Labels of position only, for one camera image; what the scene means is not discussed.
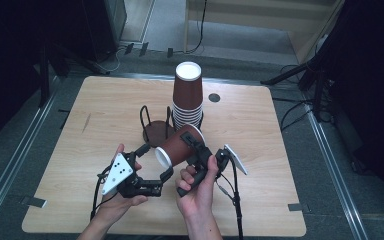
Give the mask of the grey tape strip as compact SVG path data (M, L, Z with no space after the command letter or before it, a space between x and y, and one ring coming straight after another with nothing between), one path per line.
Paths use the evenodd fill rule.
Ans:
M47 201L44 199L32 197L32 196L24 196L21 201L21 204L27 205L27 206L34 206L37 208L43 208L46 206Z
M302 203L292 203L288 205L290 211L301 211L302 213L310 213L311 209L307 204Z

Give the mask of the dark cabinet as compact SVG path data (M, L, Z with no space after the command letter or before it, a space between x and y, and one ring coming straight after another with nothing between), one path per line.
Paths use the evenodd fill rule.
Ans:
M119 48L127 20L125 0L82 0L86 16L86 49L92 61L101 62Z

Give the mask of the aluminium floor rail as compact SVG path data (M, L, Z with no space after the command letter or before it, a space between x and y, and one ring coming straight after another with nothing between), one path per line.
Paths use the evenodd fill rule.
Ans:
M343 209L343 213L348 222L350 231L354 240L369 240L367 231L361 219L360 213L356 207L353 197L348 189L348 186L343 178L340 168L336 162L336 158L332 152L330 144L326 138L322 125L316 120L309 106L305 109L309 112L308 119L318 142L319 148L326 163L329 176L334 185L339 202Z
M4 201L5 196L7 195L19 169L21 168L24 159L30 150L31 145L36 139L36 136L41 129L46 117L56 96L56 92L59 89L61 84L61 79L59 77L54 77L51 80L51 94L48 100L45 101L44 105L40 107L30 122L26 132L21 138L17 148L13 152L9 162L6 164L2 175L0 176L0 206Z

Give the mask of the stack of brown paper cups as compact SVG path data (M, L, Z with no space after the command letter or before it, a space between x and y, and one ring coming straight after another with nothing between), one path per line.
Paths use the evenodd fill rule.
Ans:
M197 63L187 61L176 67L172 106L172 117L177 129L185 124L200 127L203 89L201 67Z

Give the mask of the black tripod stand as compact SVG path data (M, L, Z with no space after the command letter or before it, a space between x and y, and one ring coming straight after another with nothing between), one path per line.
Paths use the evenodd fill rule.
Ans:
M312 100L312 110L316 120L321 122L323 87L325 81L327 80L326 72L321 65L322 60L322 54L316 53L310 60L272 79L261 80L260 83L262 85L275 85L292 76L302 73L302 76L298 82L298 88L300 91L308 91L312 86L315 86L314 97Z

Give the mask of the person's right hand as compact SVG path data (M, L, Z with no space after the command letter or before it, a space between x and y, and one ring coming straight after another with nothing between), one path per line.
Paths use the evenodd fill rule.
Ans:
M214 155L208 158L208 171L197 187L192 187L196 175L195 169L188 166L180 170L176 186L188 191L188 194L178 197L177 205L185 219L204 218L212 215L213 191L217 173L218 167Z

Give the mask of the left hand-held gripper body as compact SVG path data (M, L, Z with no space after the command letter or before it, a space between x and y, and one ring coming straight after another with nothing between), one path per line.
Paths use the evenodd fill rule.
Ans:
M144 180L137 174L135 152L118 153L113 160L102 194L118 192L124 198L143 195L160 197L163 183L161 180Z

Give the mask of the single brown paper cup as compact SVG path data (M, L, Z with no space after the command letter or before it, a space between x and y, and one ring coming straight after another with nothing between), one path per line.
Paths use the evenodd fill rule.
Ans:
M193 154L193 149L181 138L185 133L191 135L198 142L205 141L203 134L197 127L185 124L155 149L155 156L165 169L180 164Z

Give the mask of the black metal stand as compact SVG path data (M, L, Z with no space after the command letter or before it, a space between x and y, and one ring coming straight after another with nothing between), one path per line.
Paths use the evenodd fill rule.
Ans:
M66 76L69 73L68 66L65 62L65 58L68 57L81 66L87 68L91 72L98 75L108 75L109 70L103 70L98 68L96 64L92 64L86 59L81 58L74 52L57 44L49 43L45 41L42 44L40 50L40 64L39 64L39 76L40 76L40 102L39 107L42 108L50 99L50 81L49 81L49 66L52 66L56 73L61 73Z

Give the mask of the person's left hand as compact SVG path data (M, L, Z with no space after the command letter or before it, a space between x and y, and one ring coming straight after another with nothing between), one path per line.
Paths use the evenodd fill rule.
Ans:
M124 198L120 193L104 195L94 219L104 220L106 222L116 222L131 207L138 206L147 200L148 198L143 195L138 195L133 198Z

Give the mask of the black wire double cup holder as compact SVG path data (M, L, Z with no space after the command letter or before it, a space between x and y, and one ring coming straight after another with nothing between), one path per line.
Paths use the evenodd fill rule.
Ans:
M156 148L187 126L195 127L200 131L203 113L200 113L195 120L187 121L180 116L179 112L176 112L175 108L167 107L164 120L152 120L148 107L143 105L140 109L139 119L142 126L143 140L152 148Z

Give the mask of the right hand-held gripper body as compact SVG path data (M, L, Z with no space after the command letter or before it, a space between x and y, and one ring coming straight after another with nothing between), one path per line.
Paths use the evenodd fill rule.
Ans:
M195 168L195 175L193 176L194 182L191 185L191 188L194 189L204 180L207 175L208 159L212 155L212 152L203 143L195 143L192 145L192 147L194 149L194 154L187 159L187 163L189 166L193 166ZM239 156L228 144L225 144L222 149L217 150L215 158L218 167L216 179L223 177L223 171L225 170L226 166L231 164L233 168L234 184L230 184L230 187L233 190L234 196L237 197L239 194L237 170L240 170L245 175L248 174L248 171L246 170Z

